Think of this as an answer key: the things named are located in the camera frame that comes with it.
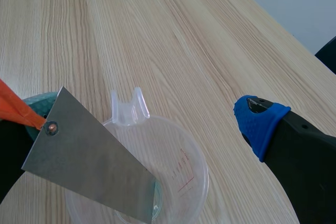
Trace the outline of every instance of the putty knife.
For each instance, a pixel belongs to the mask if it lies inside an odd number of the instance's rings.
[[[151,224],[155,177],[65,88],[22,169]]]

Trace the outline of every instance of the wood grain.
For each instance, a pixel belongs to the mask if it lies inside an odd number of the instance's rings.
[[[292,107],[336,135],[336,77],[253,0],[0,0],[0,78],[22,98],[67,87],[101,122],[109,92],[141,87],[149,110],[186,128],[209,166],[198,223],[298,223],[242,139],[244,94]],[[1,223],[70,223],[63,190],[25,174]]]

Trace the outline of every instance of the dark object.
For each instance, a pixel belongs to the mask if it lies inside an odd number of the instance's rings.
[[[275,103],[244,96],[235,104],[250,118],[266,113]],[[257,122],[259,127],[264,122]],[[244,136],[252,148],[256,142]],[[336,223],[336,138],[325,135],[299,115],[289,111],[279,120],[267,143],[265,164],[289,197],[300,223]]]
[[[0,203],[23,174],[21,170],[33,140],[21,124],[0,120]]]
[[[329,41],[315,56],[333,73],[336,73],[336,37]]]

